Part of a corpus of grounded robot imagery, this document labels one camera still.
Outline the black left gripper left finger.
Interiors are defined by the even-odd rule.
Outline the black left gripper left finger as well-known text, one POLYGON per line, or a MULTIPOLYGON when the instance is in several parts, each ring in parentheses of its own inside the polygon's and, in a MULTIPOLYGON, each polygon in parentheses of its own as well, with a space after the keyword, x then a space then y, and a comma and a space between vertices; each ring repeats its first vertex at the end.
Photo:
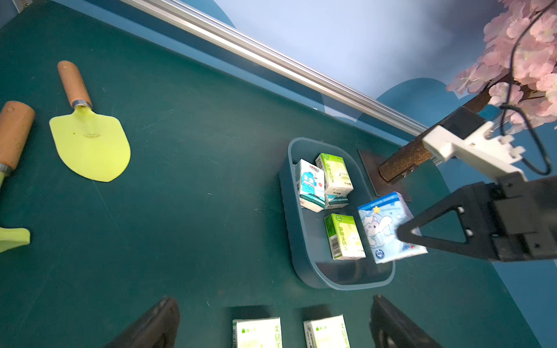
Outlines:
POLYGON ((175 347, 180 320, 176 299, 164 297, 105 347, 175 347))

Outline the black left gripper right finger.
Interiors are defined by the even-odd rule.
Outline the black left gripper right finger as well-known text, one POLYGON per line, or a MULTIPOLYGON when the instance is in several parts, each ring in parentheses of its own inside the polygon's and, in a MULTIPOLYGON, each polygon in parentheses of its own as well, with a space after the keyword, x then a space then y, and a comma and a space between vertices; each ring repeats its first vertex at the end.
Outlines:
POLYGON ((370 329, 375 347, 442 347, 382 295, 374 296, 370 329))

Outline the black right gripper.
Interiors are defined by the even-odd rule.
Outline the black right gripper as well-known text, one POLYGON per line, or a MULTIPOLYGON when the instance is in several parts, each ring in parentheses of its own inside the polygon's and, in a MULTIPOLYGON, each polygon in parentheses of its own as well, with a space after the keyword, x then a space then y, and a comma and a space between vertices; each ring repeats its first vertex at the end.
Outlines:
POLYGON ((402 242, 498 262, 556 259, 556 177, 525 181, 508 174, 496 182, 461 187, 400 225, 402 242), (454 211, 465 242, 414 233, 454 211))

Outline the white blue elephant tissue pack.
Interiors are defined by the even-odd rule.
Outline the white blue elephant tissue pack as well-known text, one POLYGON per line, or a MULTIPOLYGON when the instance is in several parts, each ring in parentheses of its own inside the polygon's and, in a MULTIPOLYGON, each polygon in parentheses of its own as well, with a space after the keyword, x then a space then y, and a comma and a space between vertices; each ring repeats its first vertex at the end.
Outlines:
POLYGON ((402 242, 397 229, 413 218, 397 191, 358 207, 371 253, 376 264, 427 254, 425 246, 402 242))

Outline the blue monster tissue pack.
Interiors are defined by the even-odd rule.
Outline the blue monster tissue pack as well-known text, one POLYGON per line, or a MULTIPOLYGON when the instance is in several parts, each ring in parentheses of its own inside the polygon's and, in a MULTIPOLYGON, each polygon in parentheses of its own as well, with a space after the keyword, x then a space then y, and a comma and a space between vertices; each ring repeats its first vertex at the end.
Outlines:
POLYGON ((324 210, 326 200, 322 169, 301 159, 294 171, 300 205, 315 213, 324 210))

